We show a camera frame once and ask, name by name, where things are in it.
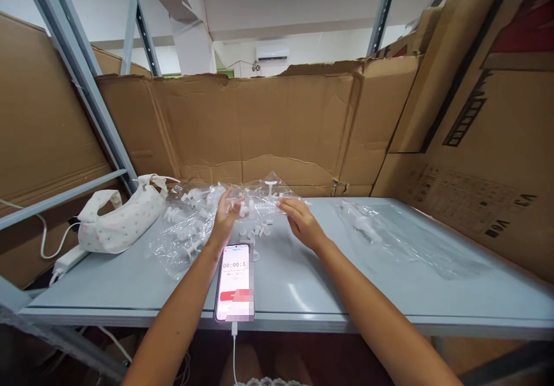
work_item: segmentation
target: forearm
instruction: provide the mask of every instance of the forearm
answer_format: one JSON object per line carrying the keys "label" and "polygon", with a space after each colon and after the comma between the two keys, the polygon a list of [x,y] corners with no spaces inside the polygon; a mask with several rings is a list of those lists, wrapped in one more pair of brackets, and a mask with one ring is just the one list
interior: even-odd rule
{"label": "forearm", "polygon": [[316,253],[352,321],[397,386],[460,384],[425,338],[333,242]]}
{"label": "forearm", "polygon": [[222,249],[221,243],[208,241],[154,319],[123,386],[173,384],[198,326]]}

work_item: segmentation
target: plastic bag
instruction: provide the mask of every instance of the plastic bag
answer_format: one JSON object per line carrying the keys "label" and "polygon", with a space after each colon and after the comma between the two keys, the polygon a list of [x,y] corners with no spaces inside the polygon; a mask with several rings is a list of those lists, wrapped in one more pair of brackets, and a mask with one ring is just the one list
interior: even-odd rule
{"label": "plastic bag", "polygon": [[[229,201],[244,197],[241,218],[237,220],[241,243],[253,246],[256,237],[271,235],[272,218],[285,214],[277,207],[278,197],[300,198],[273,172],[263,180],[231,187]],[[189,181],[169,192],[162,214],[167,227],[150,242],[147,256],[157,257],[173,279],[183,277],[208,241],[219,200],[228,188],[221,183],[214,186]]]}
{"label": "plastic bag", "polygon": [[422,261],[444,279],[472,278],[489,269],[468,259],[392,205],[360,206],[341,200],[336,211],[371,247],[398,262]]}

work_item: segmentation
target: person's right hand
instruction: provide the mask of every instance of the person's right hand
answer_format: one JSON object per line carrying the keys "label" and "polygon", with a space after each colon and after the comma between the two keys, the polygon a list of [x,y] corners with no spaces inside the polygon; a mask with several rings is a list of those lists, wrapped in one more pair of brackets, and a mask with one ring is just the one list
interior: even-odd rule
{"label": "person's right hand", "polygon": [[323,233],[323,229],[303,201],[280,197],[277,207],[287,213],[293,234],[316,254],[329,243],[330,239]]}

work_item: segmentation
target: metal shelf frame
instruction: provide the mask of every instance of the metal shelf frame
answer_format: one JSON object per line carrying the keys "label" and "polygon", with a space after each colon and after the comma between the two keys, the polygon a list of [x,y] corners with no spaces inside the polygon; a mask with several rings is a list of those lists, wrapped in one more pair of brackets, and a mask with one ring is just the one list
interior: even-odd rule
{"label": "metal shelf frame", "polygon": [[[130,194],[136,190],[137,174],[94,80],[94,76],[102,73],[71,0],[34,1],[116,171],[0,218],[0,230],[61,204],[116,177],[122,180]],[[380,0],[368,47],[368,55],[380,48],[391,4],[392,0]],[[121,74],[128,74],[130,70],[135,26],[138,27],[150,70],[154,76],[160,76],[154,43],[144,18],[140,0],[129,0]],[[38,324],[33,317],[24,315],[21,311],[32,300],[32,293],[19,290],[0,276],[0,323],[9,324],[23,332],[41,338],[117,382],[123,380],[126,373],[126,366],[123,362],[118,362],[109,357],[99,347],[80,336],[72,327]],[[440,351],[440,339],[435,338],[433,342]],[[522,353],[530,355],[532,351],[534,352],[534,349],[522,350]],[[531,366],[534,361],[535,359],[527,359],[525,364],[518,367],[518,370]],[[465,384],[485,384],[491,380],[491,376],[499,378],[506,375],[498,368],[492,375],[490,372],[484,366],[462,376],[461,379]]]}

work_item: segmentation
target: smartphone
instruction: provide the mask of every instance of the smartphone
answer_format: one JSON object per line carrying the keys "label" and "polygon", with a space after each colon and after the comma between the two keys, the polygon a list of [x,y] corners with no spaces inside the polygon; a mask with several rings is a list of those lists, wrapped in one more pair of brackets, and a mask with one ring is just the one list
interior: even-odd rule
{"label": "smartphone", "polygon": [[223,248],[215,304],[216,321],[254,320],[251,258],[249,245],[230,245]]}

